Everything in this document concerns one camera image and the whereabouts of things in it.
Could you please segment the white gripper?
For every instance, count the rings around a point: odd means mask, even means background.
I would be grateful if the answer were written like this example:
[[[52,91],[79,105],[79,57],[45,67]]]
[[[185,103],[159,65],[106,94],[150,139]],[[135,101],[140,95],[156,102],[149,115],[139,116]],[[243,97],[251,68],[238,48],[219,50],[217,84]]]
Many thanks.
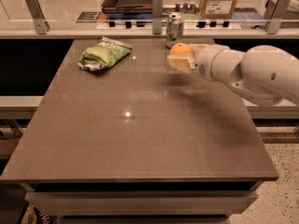
[[[195,66],[197,76],[208,81],[214,81],[212,64],[216,57],[228,47],[223,45],[189,44],[189,48],[195,54],[194,58],[191,54],[168,55],[168,64],[186,74],[193,71]]]

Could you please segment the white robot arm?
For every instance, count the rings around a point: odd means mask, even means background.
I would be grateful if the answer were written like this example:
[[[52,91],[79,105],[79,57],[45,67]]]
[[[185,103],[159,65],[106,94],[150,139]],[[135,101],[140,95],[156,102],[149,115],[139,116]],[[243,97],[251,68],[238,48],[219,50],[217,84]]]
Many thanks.
[[[172,47],[168,64],[180,72],[218,81],[259,106],[273,106],[286,99],[299,105],[299,59],[283,49],[261,45],[246,52],[213,44]]]

